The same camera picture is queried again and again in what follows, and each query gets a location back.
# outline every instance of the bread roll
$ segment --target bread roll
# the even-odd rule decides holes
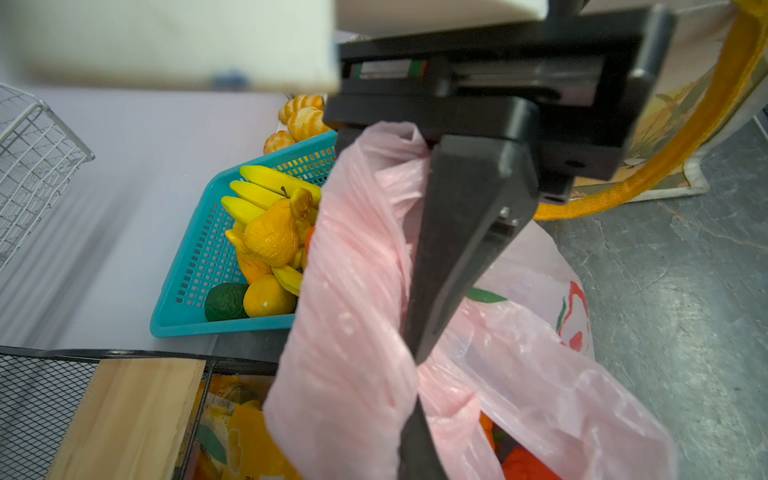
[[[288,119],[288,131],[296,141],[306,140],[316,135],[331,131],[323,123],[323,111],[314,107],[304,107]]]
[[[264,143],[264,154],[271,154],[274,151],[282,150],[285,147],[290,147],[295,144],[296,141],[285,130],[281,130],[276,134],[271,134]]]
[[[280,121],[288,125],[288,119],[304,107],[314,107],[318,110],[323,110],[326,107],[326,102],[323,100],[322,95],[297,95],[295,98],[288,100],[286,106],[280,110],[277,116],[280,117]]]

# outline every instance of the teal plastic basket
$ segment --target teal plastic basket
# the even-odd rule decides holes
[[[336,161],[335,143],[336,132],[330,131],[243,165],[264,165],[323,185]],[[239,169],[221,172],[205,188],[163,283],[150,322],[152,335],[206,335],[288,329],[293,325],[292,313],[220,322],[205,319],[203,305],[211,288],[221,283],[247,283],[237,266],[235,249],[224,235],[234,220],[221,205],[221,197],[235,196],[230,182],[242,179]]]

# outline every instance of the wire rack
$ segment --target wire rack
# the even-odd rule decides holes
[[[274,376],[277,364],[214,356],[134,350],[34,350],[0,346],[0,480],[42,480],[99,361],[176,356],[206,360],[205,391],[213,375]],[[192,453],[203,403],[190,415],[181,462],[182,480]]]
[[[0,83],[0,270],[93,158],[45,102]]]

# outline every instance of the yellow handle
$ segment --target yellow handle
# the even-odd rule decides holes
[[[739,101],[768,41],[768,2],[736,0],[736,4],[741,11],[720,51],[707,93],[672,140],[635,175],[562,207],[539,205],[535,220],[584,217],[624,204],[663,180],[710,137]]]

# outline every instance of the white wire basket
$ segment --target white wire basket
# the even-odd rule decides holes
[[[93,153],[45,102],[0,83],[0,270]]]

